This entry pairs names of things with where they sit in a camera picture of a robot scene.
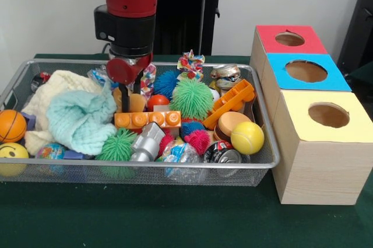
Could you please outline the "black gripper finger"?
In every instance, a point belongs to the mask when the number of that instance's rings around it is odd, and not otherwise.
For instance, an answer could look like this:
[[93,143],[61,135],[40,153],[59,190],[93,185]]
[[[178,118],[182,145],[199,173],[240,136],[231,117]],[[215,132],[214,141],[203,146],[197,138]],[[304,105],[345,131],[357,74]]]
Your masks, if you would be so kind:
[[133,83],[133,90],[132,90],[133,93],[141,94],[141,78],[142,78],[142,73],[140,73],[136,77],[136,79]]
[[122,112],[127,113],[129,111],[129,95],[128,88],[125,84],[120,84],[120,91],[122,94]]

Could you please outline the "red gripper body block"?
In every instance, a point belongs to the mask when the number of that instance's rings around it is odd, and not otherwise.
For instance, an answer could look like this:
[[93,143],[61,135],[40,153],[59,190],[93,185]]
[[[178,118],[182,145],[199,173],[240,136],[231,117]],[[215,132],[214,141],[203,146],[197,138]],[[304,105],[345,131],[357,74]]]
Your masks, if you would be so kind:
[[133,83],[138,75],[152,62],[153,54],[138,58],[114,56],[107,62],[108,77],[117,83],[128,85]]

